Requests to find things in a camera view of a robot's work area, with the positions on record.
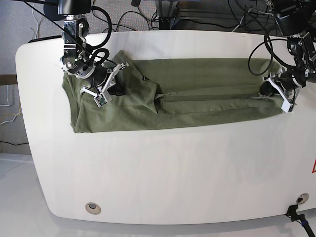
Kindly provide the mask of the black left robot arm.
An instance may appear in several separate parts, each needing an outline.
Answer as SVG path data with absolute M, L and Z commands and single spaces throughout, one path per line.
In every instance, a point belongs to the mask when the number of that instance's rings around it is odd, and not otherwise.
M 316 28 L 310 23 L 316 11 L 314 0 L 267 0 L 267 6 L 275 18 L 282 35 L 286 37 L 287 50 L 295 65 L 274 58 L 282 65 L 278 73 L 263 78 L 260 93 L 264 96 L 280 95 L 281 109 L 290 112 L 301 88 L 306 82 L 316 81 Z

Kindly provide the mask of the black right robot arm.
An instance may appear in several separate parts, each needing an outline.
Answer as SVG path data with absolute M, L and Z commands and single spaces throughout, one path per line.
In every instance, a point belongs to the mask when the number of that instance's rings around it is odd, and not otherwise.
M 89 33 L 89 23 L 85 14 L 94 10 L 106 17 L 109 29 L 101 43 L 91 46 L 85 38 Z M 116 64 L 109 69 L 102 66 L 109 57 L 109 51 L 104 46 L 110 39 L 113 27 L 108 12 L 92 6 L 89 0 L 60 0 L 58 14 L 66 17 L 63 25 L 62 70 L 88 82 L 95 90 L 98 99 L 105 99 L 107 95 L 124 95 L 124 88 L 117 82 L 116 77 L 121 69 L 127 67 L 127 64 Z

